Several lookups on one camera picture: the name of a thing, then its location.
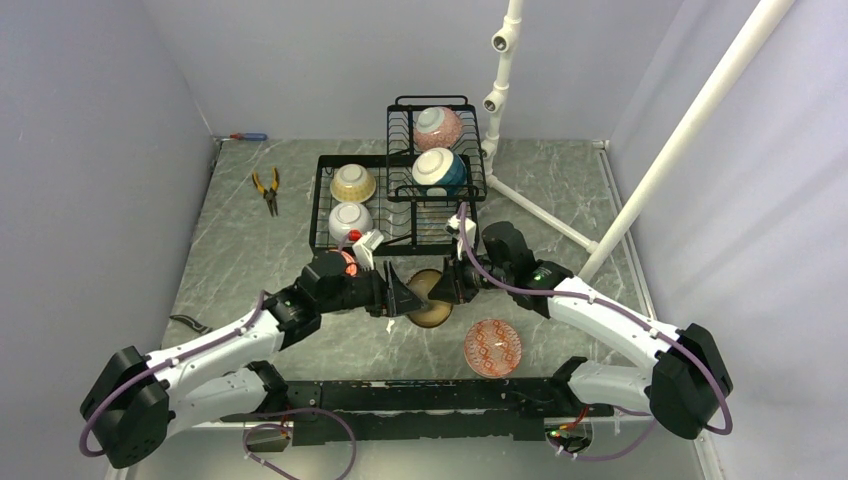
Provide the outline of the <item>pink floral bowl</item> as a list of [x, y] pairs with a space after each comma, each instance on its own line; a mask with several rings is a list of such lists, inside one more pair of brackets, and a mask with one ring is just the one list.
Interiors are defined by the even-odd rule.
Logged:
[[424, 109], [413, 127], [413, 140], [420, 151], [433, 148], [452, 148], [462, 135], [462, 121], [451, 109], [443, 106]]

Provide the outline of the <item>yellow sun pattern bowl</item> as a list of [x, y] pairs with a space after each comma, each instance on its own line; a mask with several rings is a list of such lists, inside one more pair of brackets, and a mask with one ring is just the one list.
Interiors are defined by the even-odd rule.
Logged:
[[377, 180], [365, 167], [359, 164], [346, 164], [336, 170], [330, 192], [339, 202], [364, 203], [377, 189]]

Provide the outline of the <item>teal white bowl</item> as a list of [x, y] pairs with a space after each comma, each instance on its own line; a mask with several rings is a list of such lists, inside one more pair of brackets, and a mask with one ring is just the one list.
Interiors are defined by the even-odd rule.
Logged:
[[468, 179], [467, 168], [461, 157], [443, 147], [421, 153], [411, 171], [418, 192], [428, 197], [456, 195]]

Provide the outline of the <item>black wire dish rack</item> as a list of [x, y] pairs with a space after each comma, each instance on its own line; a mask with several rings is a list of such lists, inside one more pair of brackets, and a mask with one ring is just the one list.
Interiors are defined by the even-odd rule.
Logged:
[[[451, 147], [466, 168], [466, 182], [451, 195], [429, 195], [414, 181], [413, 165], [421, 150], [413, 140], [418, 114], [429, 107], [447, 107], [460, 119], [460, 136]], [[358, 164], [377, 182], [365, 202], [374, 226], [385, 240], [377, 256], [443, 256], [452, 247], [445, 224], [461, 202], [475, 220], [476, 204], [488, 193], [480, 131], [475, 106], [465, 95], [401, 95], [386, 107], [386, 145], [382, 154], [327, 154], [318, 158], [314, 185], [309, 246], [313, 252], [338, 246], [329, 230], [331, 210], [338, 200], [331, 194], [334, 175], [343, 166]]]

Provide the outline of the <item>brown glazed bowl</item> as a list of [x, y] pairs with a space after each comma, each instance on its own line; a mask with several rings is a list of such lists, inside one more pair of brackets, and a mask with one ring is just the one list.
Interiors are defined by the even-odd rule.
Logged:
[[432, 288], [441, 279], [441, 272], [435, 269], [423, 269], [416, 272], [407, 282], [407, 287], [425, 300], [427, 306], [407, 314], [407, 318], [421, 328], [435, 328], [443, 324], [451, 315], [453, 305], [438, 300], [430, 300], [428, 295]]

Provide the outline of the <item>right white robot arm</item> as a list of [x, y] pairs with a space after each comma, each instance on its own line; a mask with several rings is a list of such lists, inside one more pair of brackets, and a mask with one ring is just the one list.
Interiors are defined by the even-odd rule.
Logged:
[[454, 250], [429, 297], [454, 305], [479, 291], [499, 289], [521, 308], [577, 328], [623, 355], [630, 366], [572, 357], [551, 376], [551, 401], [574, 415], [587, 404], [644, 413], [687, 440], [702, 431], [727, 435], [732, 380], [713, 335], [692, 323], [678, 328], [614, 301], [569, 269], [535, 258], [522, 233], [507, 221], [483, 231], [485, 252], [472, 246], [476, 225], [452, 216], [445, 230]]

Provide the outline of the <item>orange zigzag bowl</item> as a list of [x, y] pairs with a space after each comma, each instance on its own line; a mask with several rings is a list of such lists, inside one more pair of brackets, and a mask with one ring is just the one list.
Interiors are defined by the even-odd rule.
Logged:
[[356, 277], [359, 274], [359, 264], [356, 259], [345, 251], [342, 251], [341, 255], [345, 261], [345, 274]]

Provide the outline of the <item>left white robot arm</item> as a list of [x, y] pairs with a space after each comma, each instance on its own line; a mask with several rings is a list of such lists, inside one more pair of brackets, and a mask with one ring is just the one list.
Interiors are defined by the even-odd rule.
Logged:
[[348, 269], [341, 252], [320, 253], [291, 285], [260, 292], [250, 312], [223, 327], [164, 350], [116, 352], [81, 404], [80, 452], [125, 468], [201, 423], [242, 414], [275, 419], [291, 402], [269, 360], [315, 333], [323, 314], [362, 308], [398, 317], [427, 306], [389, 262], [381, 271]]

